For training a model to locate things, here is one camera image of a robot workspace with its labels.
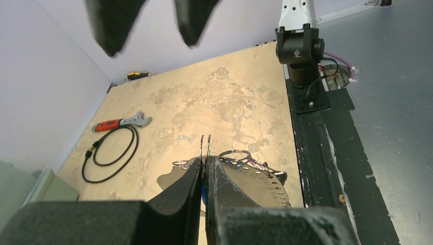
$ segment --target white wall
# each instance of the white wall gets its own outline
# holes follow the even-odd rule
[[[0,159],[57,172],[109,84],[37,1],[1,1]]]
[[[111,59],[95,43],[84,0],[38,0],[114,82],[131,71],[161,73],[275,39],[281,0],[221,0],[199,47],[178,33],[173,0],[147,0],[123,54]],[[317,17],[364,5],[368,0],[316,0]]]

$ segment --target gray floor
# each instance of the gray floor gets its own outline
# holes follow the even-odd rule
[[[319,28],[326,51],[362,66],[347,87],[351,113],[401,244],[431,244],[433,1],[395,0]]]

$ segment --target red-handled tool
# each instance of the red-handled tool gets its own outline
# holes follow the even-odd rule
[[[151,117],[144,118],[144,114],[142,113],[142,111],[139,111],[137,114],[135,114],[135,116],[131,118],[100,122],[92,128],[92,131],[101,132],[101,131],[112,130],[126,124],[132,124],[143,128],[146,127],[151,121],[152,121]]]

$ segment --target black cable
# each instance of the black cable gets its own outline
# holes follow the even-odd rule
[[[313,83],[310,84],[310,86],[307,89],[307,93],[305,94],[305,100],[307,100],[307,101],[310,98],[312,88],[314,88],[314,86],[316,86],[318,82],[320,82],[324,78],[328,78],[328,77],[334,76],[339,71],[339,65],[338,65],[338,63],[337,63],[337,61],[335,59],[333,59],[333,58],[323,58],[323,60],[328,60],[328,61],[334,62],[336,64],[337,68],[335,69],[335,72],[333,74],[331,74],[331,75],[324,74],[323,76],[317,78]]]
[[[131,131],[132,137],[131,137],[131,141],[129,142],[128,147],[126,147],[125,151],[118,158],[116,158],[114,161],[109,162],[109,163],[99,163],[96,160],[96,155],[97,155],[97,152],[99,150],[99,147],[102,145],[102,143],[104,142],[104,140],[109,135],[111,135],[112,133],[114,133],[116,130],[119,130],[119,129],[127,129],[127,130]],[[134,150],[132,151],[132,153],[129,156],[129,158],[125,161],[125,163],[118,170],[116,170],[116,172],[114,172],[112,175],[106,177],[105,179],[98,180],[98,181],[93,181],[93,180],[89,180],[89,179],[86,178],[86,176],[84,174],[84,169],[86,168],[87,160],[91,157],[93,150],[94,150],[94,153],[93,153],[93,162],[95,163],[95,165],[101,166],[101,167],[110,166],[110,165],[113,165],[113,164],[117,163],[126,154],[126,152],[128,152],[128,150],[129,150],[129,148],[131,148],[132,143],[134,142],[135,138],[137,138],[137,139],[135,140]],[[102,138],[100,138],[99,140],[95,141],[93,143],[93,145],[92,145],[92,148],[90,148],[88,151],[86,151],[86,155],[85,155],[86,158],[84,159],[83,167],[81,168],[81,177],[83,177],[83,180],[85,182],[91,183],[91,184],[102,183],[102,182],[105,182],[105,181],[113,178],[120,171],[122,171],[122,169],[129,163],[129,161],[131,161],[132,157],[135,155],[135,152],[137,151],[137,148],[138,148],[138,132],[137,132],[137,130],[136,130],[135,127],[133,127],[132,125],[123,125],[123,126],[120,126],[118,128],[110,130],[110,132],[106,133],[104,136],[102,136]]]

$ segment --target metal surface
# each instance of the metal surface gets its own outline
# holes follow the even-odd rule
[[[202,166],[204,166],[204,162],[203,162],[203,137],[204,137],[204,135],[202,135],[202,138],[200,139],[200,161],[201,161]]]
[[[247,155],[244,158],[240,158],[240,159],[232,159],[232,158],[228,158],[225,157],[229,154],[233,154],[233,153],[242,153]],[[281,182],[282,185],[285,184],[285,181],[287,180],[287,173],[284,171],[277,171],[271,167],[268,166],[267,162],[261,163],[259,161],[257,161],[256,159],[251,157],[251,153],[247,150],[228,150],[225,152],[222,152],[219,154],[220,157],[220,161],[224,162],[224,163],[231,163],[232,167],[241,167],[245,164],[250,164],[253,168],[255,168],[256,170],[258,170],[259,172],[263,173],[264,175],[266,175],[268,178],[272,178],[273,176],[276,176],[278,178],[278,180]]]
[[[210,155],[210,134],[207,137],[206,159],[209,157],[209,155]]]
[[[287,193],[278,178],[262,175],[260,171],[250,167],[243,169],[232,164],[223,164],[226,174],[253,201],[262,207],[290,207]]]
[[[433,241],[432,9],[400,0],[319,25],[327,51],[362,66],[351,115],[401,244]]]

